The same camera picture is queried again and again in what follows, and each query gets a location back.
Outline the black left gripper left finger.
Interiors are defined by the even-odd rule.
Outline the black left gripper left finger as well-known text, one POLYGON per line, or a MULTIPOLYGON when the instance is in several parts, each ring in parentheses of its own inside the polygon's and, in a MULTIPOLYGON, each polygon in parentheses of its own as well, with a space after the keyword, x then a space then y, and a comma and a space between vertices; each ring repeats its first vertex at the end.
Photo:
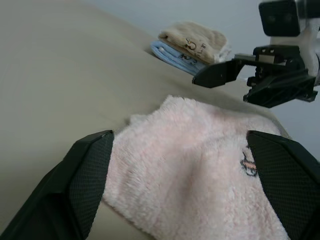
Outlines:
POLYGON ((86 240, 105 189, 114 133, 77 140, 49 171, 0 240, 86 240))

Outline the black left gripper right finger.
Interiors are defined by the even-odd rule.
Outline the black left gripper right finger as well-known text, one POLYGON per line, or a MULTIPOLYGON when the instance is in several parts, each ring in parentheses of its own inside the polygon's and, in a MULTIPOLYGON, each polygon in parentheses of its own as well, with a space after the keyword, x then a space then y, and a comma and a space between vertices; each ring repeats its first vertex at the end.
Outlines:
POLYGON ((320 162, 300 143, 250 130, 263 191, 290 240, 320 240, 320 162))

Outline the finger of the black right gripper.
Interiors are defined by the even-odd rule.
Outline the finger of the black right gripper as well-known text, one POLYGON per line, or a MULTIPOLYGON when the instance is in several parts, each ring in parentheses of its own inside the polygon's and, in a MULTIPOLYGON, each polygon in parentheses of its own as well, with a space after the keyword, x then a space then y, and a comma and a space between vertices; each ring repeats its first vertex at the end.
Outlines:
POLYGON ((318 94, 314 90, 315 80, 307 71, 271 75, 252 86, 243 96, 243 101, 265 108, 273 108, 292 100, 310 103, 318 94))
POLYGON ((207 66, 200 70, 192 79, 194 85, 205 88, 216 88, 233 82, 243 68, 243 61, 232 59, 207 66))

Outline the pink fluffy towel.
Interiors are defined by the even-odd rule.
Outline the pink fluffy towel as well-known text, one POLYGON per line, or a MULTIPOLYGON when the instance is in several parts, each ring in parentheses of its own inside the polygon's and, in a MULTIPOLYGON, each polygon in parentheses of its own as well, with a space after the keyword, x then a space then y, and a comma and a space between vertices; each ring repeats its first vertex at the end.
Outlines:
POLYGON ((156 240, 290 240, 247 142, 269 119, 168 96, 115 135, 103 200, 156 240))

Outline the beige folded towel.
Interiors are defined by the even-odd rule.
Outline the beige folded towel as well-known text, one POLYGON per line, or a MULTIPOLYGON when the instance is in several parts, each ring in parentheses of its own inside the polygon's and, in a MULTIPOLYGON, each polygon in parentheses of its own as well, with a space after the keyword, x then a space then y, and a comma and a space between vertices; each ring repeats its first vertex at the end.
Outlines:
POLYGON ((165 28, 158 39, 207 65, 224 62, 232 51, 223 33, 189 21, 165 28))

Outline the light blue folded towel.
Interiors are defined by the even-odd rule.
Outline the light blue folded towel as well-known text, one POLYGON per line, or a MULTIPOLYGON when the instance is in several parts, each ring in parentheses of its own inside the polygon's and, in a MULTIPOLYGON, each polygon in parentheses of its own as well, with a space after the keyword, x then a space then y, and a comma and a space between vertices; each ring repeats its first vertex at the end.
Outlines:
POLYGON ((195 58, 187 56, 159 40, 153 41, 150 44, 150 49, 153 54, 163 62, 193 76, 207 66, 195 58))

